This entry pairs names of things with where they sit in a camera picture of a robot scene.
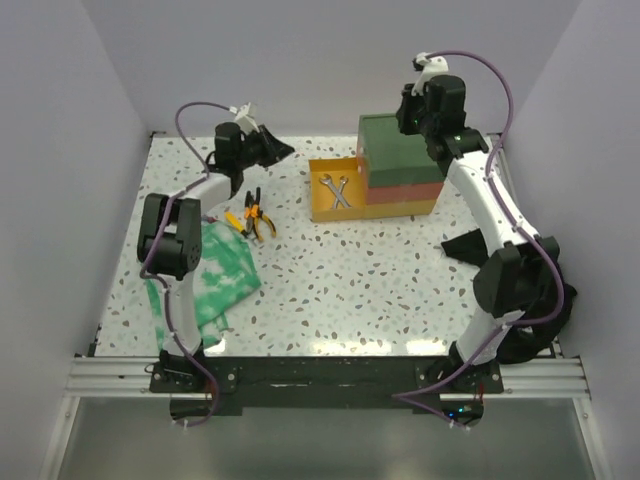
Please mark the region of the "yellow drawer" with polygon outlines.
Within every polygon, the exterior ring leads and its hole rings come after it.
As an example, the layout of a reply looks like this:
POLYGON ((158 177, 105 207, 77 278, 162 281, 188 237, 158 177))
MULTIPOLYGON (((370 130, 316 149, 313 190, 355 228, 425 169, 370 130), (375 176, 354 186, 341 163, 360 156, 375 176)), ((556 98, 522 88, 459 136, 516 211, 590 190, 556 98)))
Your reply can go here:
POLYGON ((355 157, 309 161, 311 218, 316 223, 428 215, 444 183, 371 187, 355 157))

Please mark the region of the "silver wrench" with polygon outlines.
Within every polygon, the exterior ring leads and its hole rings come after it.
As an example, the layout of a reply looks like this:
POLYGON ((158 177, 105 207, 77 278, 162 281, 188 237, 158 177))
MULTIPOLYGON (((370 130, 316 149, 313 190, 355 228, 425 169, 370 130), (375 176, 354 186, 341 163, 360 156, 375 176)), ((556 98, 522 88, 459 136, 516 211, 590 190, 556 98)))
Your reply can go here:
POLYGON ((350 208, 350 203, 344 197, 344 189, 346 184, 348 183, 348 178, 345 176, 340 177, 340 184, 338 186, 331 184, 334 193, 334 202, 332 204, 333 209, 337 209, 339 206, 344 208, 350 208))
POLYGON ((337 209, 339 206, 342 206, 344 208, 351 208, 351 204, 346 200, 344 196, 344 189, 348 183, 348 178, 346 176, 340 177, 338 186, 334 184, 333 179, 329 174, 325 174, 319 179, 319 181, 323 185, 325 185, 334 195, 334 200, 331 206, 332 209, 337 209))

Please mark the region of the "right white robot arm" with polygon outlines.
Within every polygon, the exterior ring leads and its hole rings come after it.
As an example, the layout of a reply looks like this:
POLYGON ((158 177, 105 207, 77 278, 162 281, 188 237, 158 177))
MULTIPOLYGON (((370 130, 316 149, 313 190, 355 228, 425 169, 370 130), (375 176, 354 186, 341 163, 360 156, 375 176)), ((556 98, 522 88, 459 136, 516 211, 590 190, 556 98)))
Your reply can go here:
POLYGON ((559 245, 542 237, 519 211, 494 166, 497 146, 466 124, 466 85, 439 74, 404 86, 396 113, 405 135, 421 135, 429 157, 461 194, 476 230, 443 243, 451 257, 478 266, 476 310, 448 355, 430 372, 427 391, 469 392, 508 334, 555 320, 564 304, 559 245))

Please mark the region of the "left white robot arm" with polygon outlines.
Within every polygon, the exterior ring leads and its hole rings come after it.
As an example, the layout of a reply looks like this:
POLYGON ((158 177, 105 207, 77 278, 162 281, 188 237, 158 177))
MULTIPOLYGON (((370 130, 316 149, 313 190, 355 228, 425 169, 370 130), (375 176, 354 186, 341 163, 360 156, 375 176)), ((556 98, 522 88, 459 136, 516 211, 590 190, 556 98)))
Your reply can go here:
POLYGON ((254 166, 272 167, 294 153, 261 124, 246 133, 238 123, 218 124, 213 151, 199 156, 201 176, 171 194, 150 193, 143 203, 136 253, 140 276, 161 284, 163 350, 186 357, 172 370, 185 392, 200 390, 207 368, 192 357, 202 348, 194 301, 194 273, 202 254, 202 214, 233 198, 254 166))

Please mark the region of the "silver wrench front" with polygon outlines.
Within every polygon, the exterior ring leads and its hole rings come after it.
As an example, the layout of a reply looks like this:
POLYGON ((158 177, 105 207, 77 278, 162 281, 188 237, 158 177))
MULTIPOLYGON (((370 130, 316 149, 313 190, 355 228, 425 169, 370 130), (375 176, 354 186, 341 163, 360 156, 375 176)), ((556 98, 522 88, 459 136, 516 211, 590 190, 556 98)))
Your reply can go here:
POLYGON ((346 184, 348 183, 348 178, 345 176, 340 177, 340 184, 338 186, 331 184, 334 193, 334 202, 332 204, 333 209, 337 209, 339 206, 344 208, 350 208, 350 203, 344 197, 344 189, 346 184))

